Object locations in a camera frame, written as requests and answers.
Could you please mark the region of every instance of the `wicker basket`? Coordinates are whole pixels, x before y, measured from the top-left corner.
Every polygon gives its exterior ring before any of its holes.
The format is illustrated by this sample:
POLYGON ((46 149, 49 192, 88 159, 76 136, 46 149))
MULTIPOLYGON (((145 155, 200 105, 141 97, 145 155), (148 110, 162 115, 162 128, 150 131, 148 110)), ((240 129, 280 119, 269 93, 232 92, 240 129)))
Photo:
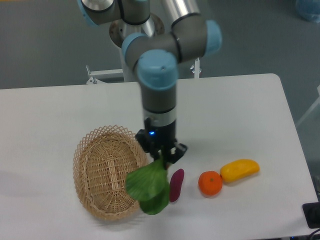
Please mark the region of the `wicker basket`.
POLYGON ((95 129, 82 139, 74 154, 73 179, 80 202, 103 220, 128 217, 139 203, 126 192, 126 176, 146 164, 145 152, 127 128, 95 129))

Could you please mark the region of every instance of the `white table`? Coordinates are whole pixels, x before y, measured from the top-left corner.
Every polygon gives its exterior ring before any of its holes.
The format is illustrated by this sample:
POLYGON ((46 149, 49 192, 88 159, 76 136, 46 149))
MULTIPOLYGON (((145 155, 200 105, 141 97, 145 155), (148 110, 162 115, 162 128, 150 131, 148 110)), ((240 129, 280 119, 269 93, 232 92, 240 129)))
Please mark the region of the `white table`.
POLYGON ((317 197, 280 79, 185 79, 177 137, 189 149, 180 199, 156 216, 92 217, 73 182, 73 154, 91 130, 143 127, 137 83, 0 90, 0 239, 252 240, 306 235, 302 204, 317 197), (249 158, 261 172, 204 198, 198 177, 249 158))

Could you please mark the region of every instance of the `leaf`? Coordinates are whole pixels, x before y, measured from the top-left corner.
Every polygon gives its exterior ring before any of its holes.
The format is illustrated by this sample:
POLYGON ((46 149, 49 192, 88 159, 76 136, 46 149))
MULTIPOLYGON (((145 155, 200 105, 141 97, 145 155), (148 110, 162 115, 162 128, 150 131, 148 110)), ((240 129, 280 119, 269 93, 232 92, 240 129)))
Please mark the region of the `leaf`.
POLYGON ((154 198, 148 201, 140 201, 141 210, 148 215, 156 215, 160 213, 169 204, 170 186, 168 181, 164 189, 154 198))
POLYGON ((126 176, 125 190, 134 200, 147 201, 157 196, 167 183, 163 159, 143 166, 126 176))

